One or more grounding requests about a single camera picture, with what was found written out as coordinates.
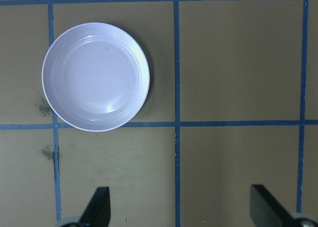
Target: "tan surface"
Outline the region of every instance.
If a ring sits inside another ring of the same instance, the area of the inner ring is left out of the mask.
[[[0,131],[1,226],[56,224],[51,130]]]
[[[60,132],[63,218],[82,213],[109,186],[112,227],[174,226],[174,129]]]
[[[249,188],[296,208],[297,127],[182,128],[181,225],[253,227]]]
[[[5,21],[0,26],[2,124],[52,122],[41,84],[42,63],[49,48],[47,16],[45,5],[0,7],[0,20]]]
[[[180,3],[181,118],[299,119],[302,1]]]

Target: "dark stain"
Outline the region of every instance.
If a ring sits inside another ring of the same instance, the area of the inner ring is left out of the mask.
[[[51,116],[52,114],[51,106],[49,105],[48,101],[43,96],[40,97],[40,102],[37,105],[37,107],[39,108],[39,112],[43,117]]]
[[[53,160],[54,159],[54,146],[46,145],[41,149],[41,154],[45,156],[47,160]]]

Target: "grid square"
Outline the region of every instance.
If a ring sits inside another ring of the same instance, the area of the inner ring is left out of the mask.
[[[182,120],[298,120],[302,6],[181,2]]]
[[[307,58],[307,85],[306,85],[306,119],[318,118],[318,1],[310,0],[308,22],[308,58]]]
[[[181,129],[181,226],[249,226],[249,189],[263,184],[291,212],[298,127]]]
[[[51,123],[41,85],[48,50],[46,5],[1,6],[0,123]]]
[[[54,14],[56,38],[86,22],[105,22],[128,32],[144,50],[151,73],[148,97],[132,121],[174,121],[173,3],[57,4]]]
[[[111,226],[174,226],[174,129],[60,130],[63,218],[109,186]]]
[[[51,130],[0,131],[2,226],[54,226]]]
[[[305,148],[304,148],[304,180],[303,180],[303,207],[304,214],[317,218],[318,193],[317,185],[317,126],[306,126]]]

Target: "white plate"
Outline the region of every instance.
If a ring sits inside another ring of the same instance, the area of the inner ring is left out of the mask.
[[[138,43],[106,23],[85,23],[59,36],[47,52],[42,85],[54,112],[85,131],[120,127],[143,106],[149,68]]]

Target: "plate center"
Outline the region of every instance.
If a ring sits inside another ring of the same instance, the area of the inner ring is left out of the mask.
[[[107,41],[89,41],[65,56],[66,97],[79,109],[109,113],[125,109],[138,85],[138,70],[132,54]]]

